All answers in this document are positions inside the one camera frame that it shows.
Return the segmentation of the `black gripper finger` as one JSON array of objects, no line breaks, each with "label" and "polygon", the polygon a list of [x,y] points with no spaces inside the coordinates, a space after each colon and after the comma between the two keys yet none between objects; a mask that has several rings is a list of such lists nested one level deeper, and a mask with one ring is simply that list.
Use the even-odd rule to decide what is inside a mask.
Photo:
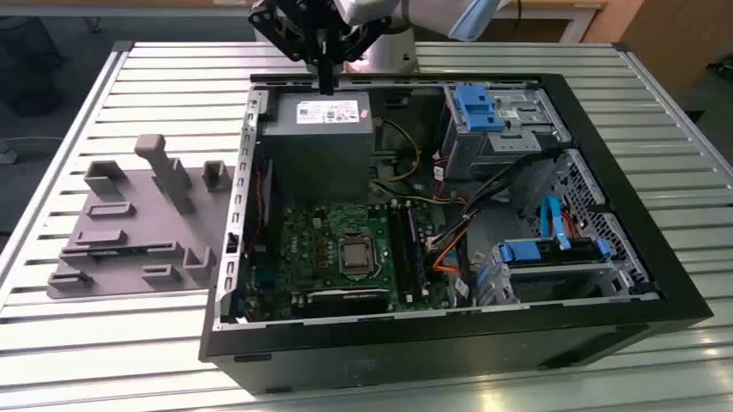
[{"label": "black gripper finger", "polygon": [[341,29],[325,30],[325,94],[333,94],[337,86],[336,68],[344,62],[352,63],[363,55],[367,48],[383,34],[383,23],[370,21],[358,27],[349,34],[343,34]]},{"label": "black gripper finger", "polygon": [[255,1],[247,21],[255,32],[293,62],[303,62],[317,80],[317,91],[327,95],[327,66],[316,44],[316,31],[303,26],[308,12],[296,1]]}]

